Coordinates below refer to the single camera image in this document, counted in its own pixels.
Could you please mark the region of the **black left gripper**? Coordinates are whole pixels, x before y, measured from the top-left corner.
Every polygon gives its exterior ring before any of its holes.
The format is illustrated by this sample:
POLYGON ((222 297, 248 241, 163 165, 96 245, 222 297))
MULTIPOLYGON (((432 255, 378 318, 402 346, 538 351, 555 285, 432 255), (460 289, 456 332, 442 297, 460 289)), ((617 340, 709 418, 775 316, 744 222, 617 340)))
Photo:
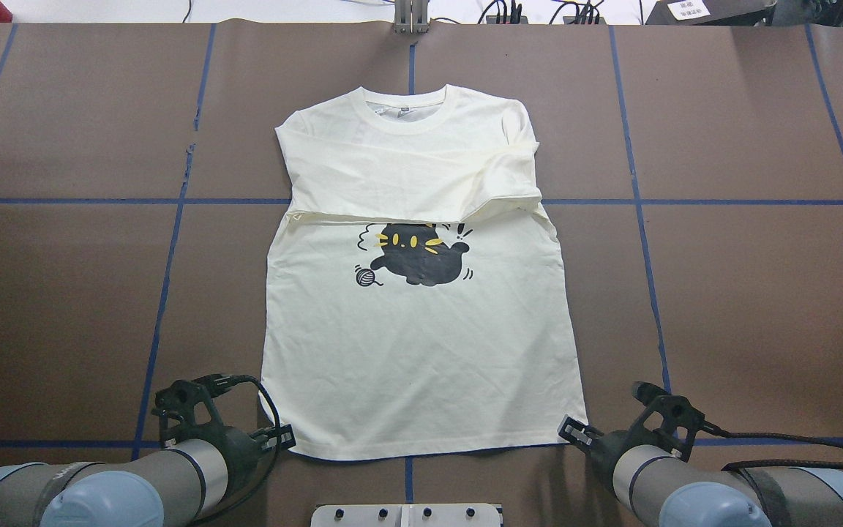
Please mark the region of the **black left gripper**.
POLYGON ((155 392, 151 413, 160 418, 160 441, 165 446, 198 439, 216 447, 224 458, 261 458, 296 444, 293 428, 282 423, 264 385, 251 375, 211 374, 174 381, 155 392), (224 423, 214 400, 239 384, 257 387, 271 412, 271 427, 245 433, 224 423))

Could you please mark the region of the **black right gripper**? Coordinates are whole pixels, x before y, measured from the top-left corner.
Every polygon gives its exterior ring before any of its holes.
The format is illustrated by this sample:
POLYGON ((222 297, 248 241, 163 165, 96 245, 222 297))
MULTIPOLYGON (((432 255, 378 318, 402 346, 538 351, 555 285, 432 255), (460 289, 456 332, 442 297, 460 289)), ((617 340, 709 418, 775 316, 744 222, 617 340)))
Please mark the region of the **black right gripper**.
POLYGON ((672 395, 648 381, 636 381, 630 390, 643 404, 643 411, 626 430, 603 433, 590 424, 565 416, 558 427, 558 436, 578 447, 592 463, 617 463, 619 458, 637 446, 654 446, 660 452, 679 454, 682 461, 692 456, 698 433, 707 431, 705 414, 688 398, 672 395))

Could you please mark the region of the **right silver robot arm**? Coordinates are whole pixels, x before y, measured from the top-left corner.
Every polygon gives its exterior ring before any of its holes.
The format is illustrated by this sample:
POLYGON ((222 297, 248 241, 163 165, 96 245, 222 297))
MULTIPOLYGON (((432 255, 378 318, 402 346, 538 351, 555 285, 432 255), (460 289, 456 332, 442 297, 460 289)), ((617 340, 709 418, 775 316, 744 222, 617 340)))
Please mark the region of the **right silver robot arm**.
MULTIPOLYGON (((843 526, 843 463, 773 458, 705 471, 689 460, 698 433, 749 439, 716 426, 688 398, 638 381, 643 411, 603 433, 565 416, 559 436, 588 457, 600 482, 646 526, 843 526)), ((842 441, 782 440, 843 449, 842 441)))

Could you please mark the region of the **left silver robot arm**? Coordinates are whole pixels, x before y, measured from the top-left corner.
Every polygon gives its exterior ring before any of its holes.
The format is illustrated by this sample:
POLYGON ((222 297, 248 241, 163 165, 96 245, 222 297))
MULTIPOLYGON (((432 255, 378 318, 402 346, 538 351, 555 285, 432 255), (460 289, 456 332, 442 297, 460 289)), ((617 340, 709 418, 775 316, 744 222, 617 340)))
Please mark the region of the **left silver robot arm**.
POLYGON ((24 463, 0 467, 0 526, 200 526, 227 516, 265 484, 290 424, 258 378, 214 373, 157 391, 161 448, 130 463, 24 463), (271 426, 245 433, 214 400, 253 384, 271 426), (268 465, 260 471, 262 463, 268 465))

